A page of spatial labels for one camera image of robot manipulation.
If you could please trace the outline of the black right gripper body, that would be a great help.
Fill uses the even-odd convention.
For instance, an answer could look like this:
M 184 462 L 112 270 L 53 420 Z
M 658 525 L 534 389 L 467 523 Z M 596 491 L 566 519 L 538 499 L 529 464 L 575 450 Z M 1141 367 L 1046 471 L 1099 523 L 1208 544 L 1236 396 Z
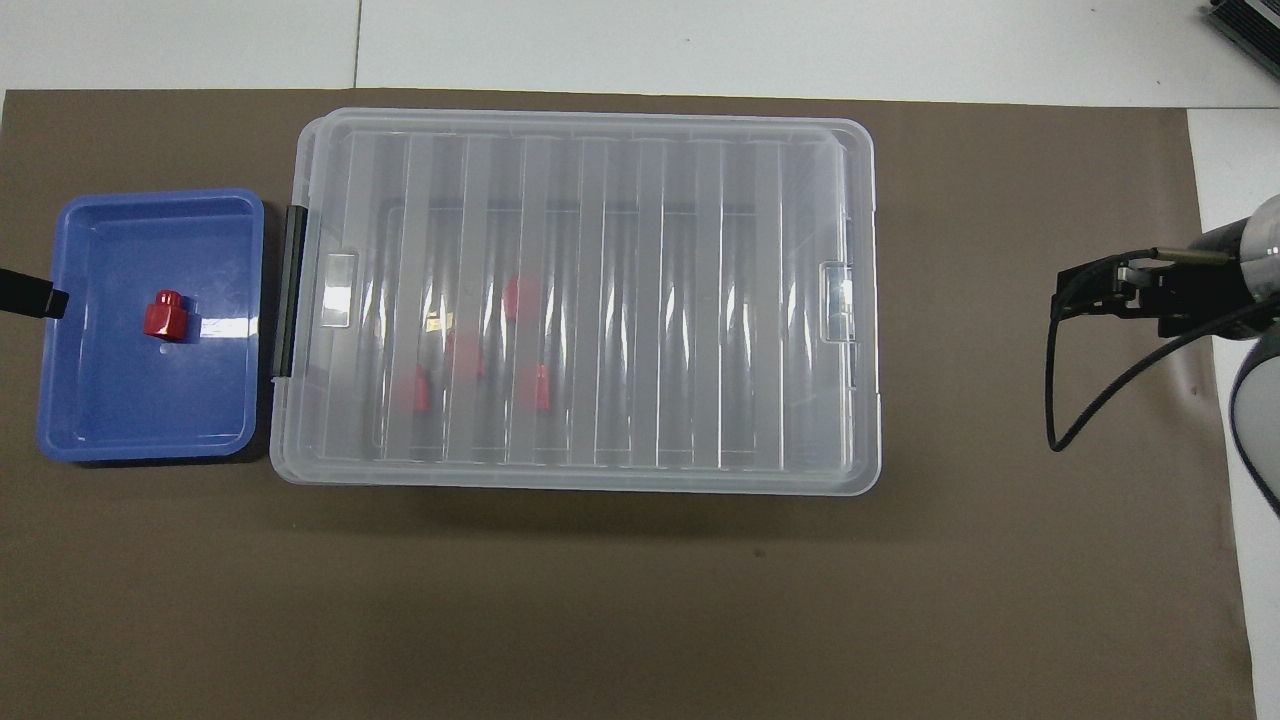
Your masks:
M 1229 313 L 1253 307 L 1240 268 L 1244 225 L 1222 225 L 1188 249 L 1146 249 L 1139 256 L 1161 266 L 1144 269 L 1144 284 L 1129 291 L 1123 319 L 1155 319 L 1157 334 L 1172 338 Z

